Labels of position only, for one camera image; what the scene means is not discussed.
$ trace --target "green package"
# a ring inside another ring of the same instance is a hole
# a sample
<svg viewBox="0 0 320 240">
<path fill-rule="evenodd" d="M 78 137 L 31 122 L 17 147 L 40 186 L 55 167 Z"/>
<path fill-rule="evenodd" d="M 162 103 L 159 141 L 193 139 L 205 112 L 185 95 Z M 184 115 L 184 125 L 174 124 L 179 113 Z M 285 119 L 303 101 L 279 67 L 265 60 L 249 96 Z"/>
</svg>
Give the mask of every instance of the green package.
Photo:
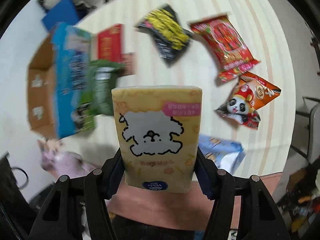
<svg viewBox="0 0 320 240">
<path fill-rule="evenodd" d="M 124 64 L 98 59 L 90 62 L 93 107 L 95 114 L 113 116 L 111 90 L 116 87 L 118 71 Z"/>
</svg>

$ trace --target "white floor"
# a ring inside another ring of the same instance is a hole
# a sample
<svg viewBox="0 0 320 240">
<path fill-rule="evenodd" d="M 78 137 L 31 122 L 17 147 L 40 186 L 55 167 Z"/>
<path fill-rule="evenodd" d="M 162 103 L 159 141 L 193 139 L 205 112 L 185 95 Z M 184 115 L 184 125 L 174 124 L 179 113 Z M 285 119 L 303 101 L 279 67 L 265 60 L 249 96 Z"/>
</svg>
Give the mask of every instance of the white floor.
<svg viewBox="0 0 320 240">
<path fill-rule="evenodd" d="M 320 98 L 320 77 L 314 48 L 310 46 L 311 34 L 300 14 L 287 0 L 269 0 L 284 30 L 294 68 L 296 83 L 296 109 L 308 110 L 302 96 Z M 9 151 L 10 164 L 26 170 L 30 176 L 29 186 L 22 191 L 30 199 L 52 177 L 40 166 L 40 153 L 36 144 L 37 135 L 29 131 L 26 108 L 27 65 L 46 36 L 41 24 L 43 11 L 31 0 L 10 24 L 0 40 L 0 90 L 2 108 L 0 112 L 0 153 Z M 307 120 L 297 118 L 293 133 L 295 146 L 306 150 Z M 280 184 L 274 193 L 277 200 L 283 194 L 289 175 L 306 165 L 306 161 L 295 152 L 290 152 Z"/>
</svg>

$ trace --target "blue oval logo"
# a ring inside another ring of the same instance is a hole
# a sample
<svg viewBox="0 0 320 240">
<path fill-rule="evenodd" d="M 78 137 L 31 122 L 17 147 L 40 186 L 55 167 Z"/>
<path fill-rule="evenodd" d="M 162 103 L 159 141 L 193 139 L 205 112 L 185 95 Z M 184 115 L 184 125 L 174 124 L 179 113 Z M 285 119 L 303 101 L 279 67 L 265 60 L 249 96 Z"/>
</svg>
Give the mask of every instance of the blue oval logo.
<svg viewBox="0 0 320 240">
<path fill-rule="evenodd" d="M 142 186 L 150 190 L 166 190 L 168 188 L 168 184 L 164 181 L 145 181 L 142 183 Z"/>
</svg>

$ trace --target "metal pin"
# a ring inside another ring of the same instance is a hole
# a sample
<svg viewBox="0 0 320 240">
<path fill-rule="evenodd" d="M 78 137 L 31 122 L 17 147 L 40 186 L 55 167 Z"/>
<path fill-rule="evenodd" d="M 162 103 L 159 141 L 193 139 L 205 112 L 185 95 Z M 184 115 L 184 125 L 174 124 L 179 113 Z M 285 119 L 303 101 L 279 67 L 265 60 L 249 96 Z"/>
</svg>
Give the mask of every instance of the metal pin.
<svg viewBox="0 0 320 240">
<path fill-rule="evenodd" d="M 225 170 L 223 170 L 223 169 L 219 169 L 219 170 L 217 171 L 217 173 L 218 173 L 219 175 L 221 175 L 221 176 L 224 176 L 224 175 L 227 174 L 227 172 L 226 172 Z"/>
<path fill-rule="evenodd" d="M 260 180 L 260 178 L 257 175 L 252 175 L 251 179 L 255 182 Z"/>
<path fill-rule="evenodd" d="M 68 179 L 68 176 L 67 176 L 67 175 L 62 175 L 59 180 L 60 180 L 61 182 L 65 182 L 67 179 Z"/>
<path fill-rule="evenodd" d="M 93 174 L 94 174 L 94 175 L 100 175 L 101 172 L 102 172 L 101 169 L 95 169 L 95 170 L 93 171 Z"/>
</svg>

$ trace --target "strawberry candy package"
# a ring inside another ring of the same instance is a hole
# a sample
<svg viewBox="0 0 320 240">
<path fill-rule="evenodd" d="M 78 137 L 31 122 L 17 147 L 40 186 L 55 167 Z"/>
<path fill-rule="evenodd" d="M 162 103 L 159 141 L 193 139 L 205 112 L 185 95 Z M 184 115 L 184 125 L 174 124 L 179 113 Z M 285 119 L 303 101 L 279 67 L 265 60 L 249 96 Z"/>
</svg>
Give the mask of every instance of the strawberry candy package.
<svg viewBox="0 0 320 240">
<path fill-rule="evenodd" d="M 168 4 L 147 13 L 136 27 L 152 34 L 160 57 L 168 65 L 187 49 L 191 40 L 191 32 L 180 26 L 175 11 Z"/>
<path fill-rule="evenodd" d="M 240 76 L 230 100 L 216 112 L 222 117 L 236 120 L 239 124 L 258 129 L 260 116 L 257 109 L 280 95 L 281 89 L 263 78 L 247 72 Z"/>
<path fill-rule="evenodd" d="M 219 78 L 223 82 L 240 76 L 260 62 L 253 58 L 227 15 L 189 24 L 191 30 L 201 35 L 216 54 L 222 68 Z"/>
</svg>

